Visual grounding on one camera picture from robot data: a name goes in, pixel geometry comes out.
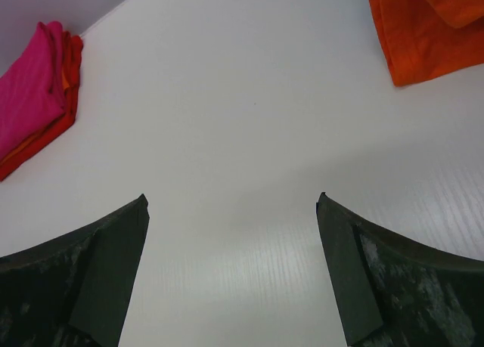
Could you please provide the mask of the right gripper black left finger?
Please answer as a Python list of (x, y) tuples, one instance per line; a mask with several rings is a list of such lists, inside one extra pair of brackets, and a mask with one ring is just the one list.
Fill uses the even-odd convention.
[(3, 346), (117, 346), (149, 225), (144, 195), (1, 258)]

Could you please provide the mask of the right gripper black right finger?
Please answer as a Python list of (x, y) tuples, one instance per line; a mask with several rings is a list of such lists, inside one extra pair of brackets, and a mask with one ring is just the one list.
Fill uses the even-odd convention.
[(481, 346), (483, 263), (423, 245), (321, 194), (318, 228), (348, 346)]

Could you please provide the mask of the orange t-shirt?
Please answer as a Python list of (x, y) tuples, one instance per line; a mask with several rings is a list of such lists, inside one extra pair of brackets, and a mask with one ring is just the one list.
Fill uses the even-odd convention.
[(483, 0), (369, 0), (397, 87), (483, 62)]

